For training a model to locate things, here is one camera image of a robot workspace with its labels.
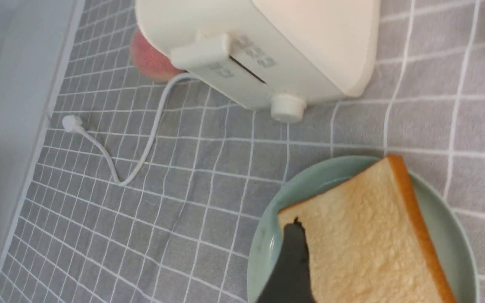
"light green plate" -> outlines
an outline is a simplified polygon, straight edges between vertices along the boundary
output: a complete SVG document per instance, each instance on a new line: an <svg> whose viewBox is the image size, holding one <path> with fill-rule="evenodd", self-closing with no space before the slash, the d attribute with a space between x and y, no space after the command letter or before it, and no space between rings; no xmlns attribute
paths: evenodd
<svg viewBox="0 0 485 303"><path fill-rule="evenodd" d="M248 260L248 301L254 303L273 269L282 236L278 227L280 209L333 188L370 167L374 157L348 156L329 159L302 171L276 194L258 224ZM477 267L466 234L437 192L415 174L410 174L420 211L437 256L458 303L478 303Z"/></svg>

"white cable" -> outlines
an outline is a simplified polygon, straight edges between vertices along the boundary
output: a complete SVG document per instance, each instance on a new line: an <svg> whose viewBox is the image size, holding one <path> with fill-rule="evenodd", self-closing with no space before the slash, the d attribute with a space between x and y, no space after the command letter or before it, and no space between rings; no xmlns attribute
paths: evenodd
<svg viewBox="0 0 485 303"><path fill-rule="evenodd" d="M127 186L136 177L141 167L145 163L145 160L149 155L149 152L151 151L152 143L155 140L156 131L158 130L158 125L160 124L162 109L164 109L164 104L166 103L168 94L170 93L175 83L184 79L198 79L198 77L190 73L179 74L173 77L173 79L171 79L166 84L166 87L162 92L162 96L160 97L160 103L158 104L158 110L156 111L156 115L155 115L155 122L152 124L151 134L149 135L149 139L147 140L147 145L145 146L145 150L143 150L142 157L140 158L140 161L138 161L132 173L124 181L120 181L119 176L117 175L117 171L115 171L115 165L113 164L112 157L110 157L106 148L104 148L104 146L102 146L102 144L100 144L95 138L89 135L85 131L83 126L81 126L82 122L80 117L75 115L64 116L62 120L63 127L65 128L66 132L78 133L83 135L85 138L87 138L87 140L91 141L98 149L100 149L100 151L102 152L102 155L104 155L104 158L106 158L106 161L108 161L108 167L109 167L109 170L112 172L112 178L114 182L119 186Z"/></svg>

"black object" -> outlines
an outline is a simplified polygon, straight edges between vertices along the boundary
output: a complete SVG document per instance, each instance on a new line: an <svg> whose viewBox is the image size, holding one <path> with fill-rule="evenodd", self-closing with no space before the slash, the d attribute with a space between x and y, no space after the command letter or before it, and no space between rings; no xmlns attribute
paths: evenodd
<svg viewBox="0 0 485 303"><path fill-rule="evenodd" d="M283 228L278 261L256 303L315 303L306 234L298 219Z"/></svg>

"toast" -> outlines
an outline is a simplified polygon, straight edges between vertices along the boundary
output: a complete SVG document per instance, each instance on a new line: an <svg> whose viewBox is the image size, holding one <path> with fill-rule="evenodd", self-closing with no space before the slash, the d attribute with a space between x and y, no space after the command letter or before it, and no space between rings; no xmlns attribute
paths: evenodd
<svg viewBox="0 0 485 303"><path fill-rule="evenodd" d="M278 213L306 230L317 303L456 303L402 157Z"/></svg>

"white toaster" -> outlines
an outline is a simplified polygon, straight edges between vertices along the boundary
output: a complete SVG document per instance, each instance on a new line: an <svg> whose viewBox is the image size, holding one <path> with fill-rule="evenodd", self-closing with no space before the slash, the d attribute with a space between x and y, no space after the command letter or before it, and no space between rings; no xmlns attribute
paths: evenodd
<svg viewBox="0 0 485 303"><path fill-rule="evenodd" d="M143 36L247 109L298 122L307 105L360 96L380 0L136 0Z"/></svg>

